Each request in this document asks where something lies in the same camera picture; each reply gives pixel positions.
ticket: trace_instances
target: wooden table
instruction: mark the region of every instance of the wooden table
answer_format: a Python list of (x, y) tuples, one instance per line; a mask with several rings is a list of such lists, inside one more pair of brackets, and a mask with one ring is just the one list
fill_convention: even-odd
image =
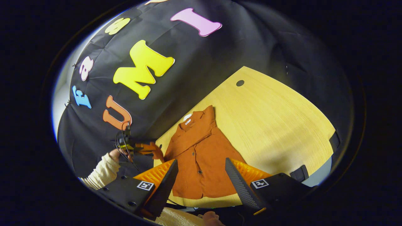
[[(237, 86), (240, 80), (244, 84)], [(333, 153), (329, 139), (335, 129), (325, 115), (296, 91), (251, 68), (239, 69), (187, 114), (209, 105), (214, 106), (218, 128), (246, 163), (269, 174), (290, 175), (306, 165), (311, 175)], [(157, 145), (162, 144), (164, 154), (181, 122), (183, 118), (156, 141)], [(160, 164), (160, 160), (154, 161), (154, 166)], [(184, 199), (171, 192), (169, 198), (199, 208), (242, 204), (237, 194)]]

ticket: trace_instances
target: orange shirt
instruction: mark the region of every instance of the orange shirt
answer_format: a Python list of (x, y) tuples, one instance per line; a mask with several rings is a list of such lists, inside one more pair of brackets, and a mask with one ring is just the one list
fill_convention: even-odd
[(194, 111), (172, 136), (165, 161), (177, 159), (173, 195), (187, 199), (218, 198), (236, 193), (225, 171), (225, 159), (244, 162), (216, 126), (212, 105)]

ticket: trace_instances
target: black cloth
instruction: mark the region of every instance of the black cloth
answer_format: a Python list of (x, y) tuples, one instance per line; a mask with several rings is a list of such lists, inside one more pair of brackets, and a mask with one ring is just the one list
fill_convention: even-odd
[[(220, 22), (222, 28), (201, 37), (192, 26), (170, 21), (186, 8)], [(117, 34), (106, 34), (105, 29), (119, 18), (131, 20)], [(117, 68), (134, 67), (129, 51), (140, 40), (175, 59), (163, 76), (155, 77), (155, 84), (144, 84), (151, 88), (144, 100), (113, 82)], [(94, 60), (94, 66), (86, 81), (81, 80), (79, 67), (75, 68), (70, 86), (72, 103), (62, 116), (58, 135), (63, 155), (79, 176), (87, 176), (102, 154), (113, 148), (109, 140), (118, 129), (102, 118), (109, 95), (131, 114), (133, 137), (157, 139), (243, 66), (284, 83), (311, 101), (331, 121), (341, 141), (347, 140), (353, 122), (350, 85), (326, 47), (289, 18), (259, 3), (169, 0), (141, 4), (102, 28), (85, 47), (77, 65), (86, 56)], [(77, 106), (72, 86), (88, 95), (91, 109)], [(152, 159), (144, 156), (144, 161), (150, 165)]]

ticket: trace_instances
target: pink letter i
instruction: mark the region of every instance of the pink letter i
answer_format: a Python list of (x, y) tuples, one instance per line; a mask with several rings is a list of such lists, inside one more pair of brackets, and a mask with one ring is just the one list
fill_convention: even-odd
[(222, 27), (221, 23), (209, 21), (196, 14), (193, 12), (193, 8), (186, 8), (185, 10), (176, 13), (170, 20), (183, 21), (184, 23), (193, 26), (199, 31), (198, 34), (201, 37), (208, 36)]

